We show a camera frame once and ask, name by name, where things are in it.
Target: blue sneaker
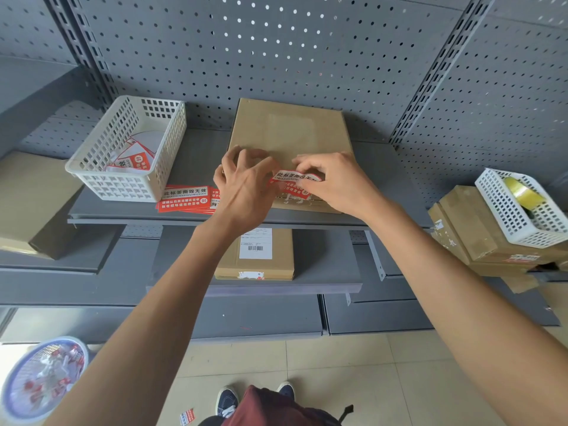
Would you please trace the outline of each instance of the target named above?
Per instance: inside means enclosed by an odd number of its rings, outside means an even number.
[[[217,395],[215,415],[228,419],[238,407],[238,397],[231,387],[223,387]]]
[[[296,401],[294,387],[292,387],[292,384],[289,381],[284,381],[282,384],[280,384],[280,386],[278,386],[277,392],[281,395],[289,397],[290,399],[292,399],[292,401]]]

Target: person's right arm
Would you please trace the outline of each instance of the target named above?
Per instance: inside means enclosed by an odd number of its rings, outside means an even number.
[[[509,425],[568,424],[568,350],[385,198],[351,156],[298,156],[299,185],[379,236],[462,370]]]

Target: person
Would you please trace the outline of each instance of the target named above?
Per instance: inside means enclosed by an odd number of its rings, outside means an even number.
[[[383,196],[350,154],[300,155],[294,163],[300,172],[325,174],[299,186],[379,236],[461,369],[507,424],[568,424],[564,346]],[[214,174],[221,197],[215,214],[196,227],[44,426],[156,424],[217,263],[234,239],[265,219],[281,188],[266,178],[279,169],[264,150],[227,152]],[[217,418],[204,424],[337,424],[296,404],[291,386],[280,390],[249,387],[240,404],[231,390],[222,391]]]

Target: person's left arm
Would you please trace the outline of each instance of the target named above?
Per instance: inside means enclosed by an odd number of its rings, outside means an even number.
[[[264,159],[253,164],[257,158]],[[264,220],[278,192],[278,185],[266,186],[279,168],[266,151],[236,147],[222,163],[214,177],[221,197],[215,214],[195,228],[44,426],[156,424],[219,260],[237,236]]]

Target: plastic basket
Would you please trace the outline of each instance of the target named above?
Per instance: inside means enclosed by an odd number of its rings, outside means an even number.
[[[120,96],[65,164],[65,170],[103,200],[159,201],[186,125],[182,101]],[[148,130],[163,131],[164,137],[147,173],[104,171],[113,152],[120,151],[129,136]]]
[[[46,364],[42,360],[59,353],[61,357],[67,357],[62,363],[63,367],[58,365],[47,370],[45,376],[49,376],[49,379],[41,381],[41,386],[49,391],[43,393],[44,398],[34,399],[33,386],[40,386],[38,374],[46,372]],[[4,382],[4,415],[13,423],[31,423],[45,419],[79,380],[92,357],[87,346],[72,336],[61,336],[37,344],[20,358]]]
[[[534,219],[528,217],[503,182],[507,177],[515,178],[546,199],[546,203],[532,210]],[[568,218],[533,178],[521,173],[485,169],[475,185],[510,243],[546,248],[568,240]]]

